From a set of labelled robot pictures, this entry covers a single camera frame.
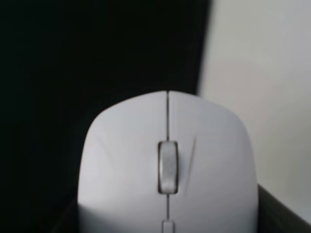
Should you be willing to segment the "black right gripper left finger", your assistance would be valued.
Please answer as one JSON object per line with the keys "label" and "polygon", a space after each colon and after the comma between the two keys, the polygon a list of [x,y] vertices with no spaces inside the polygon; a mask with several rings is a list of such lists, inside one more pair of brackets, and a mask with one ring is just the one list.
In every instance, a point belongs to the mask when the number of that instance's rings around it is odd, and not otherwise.
{"label": "black right gripper left finger", "polygon": [[78,204],[73,199],[62,212],[50,230],[51,233],[78,233]]}

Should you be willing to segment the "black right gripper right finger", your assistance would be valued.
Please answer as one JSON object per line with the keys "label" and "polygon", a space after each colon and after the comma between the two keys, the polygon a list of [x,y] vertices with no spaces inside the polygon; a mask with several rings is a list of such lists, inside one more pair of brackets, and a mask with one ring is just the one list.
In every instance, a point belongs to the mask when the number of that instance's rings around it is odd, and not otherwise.
{"label": "black right gripper right finger", "polygon": [[311,225],[283,205],[261,185],[258,186],[259,233],[309,233]]}

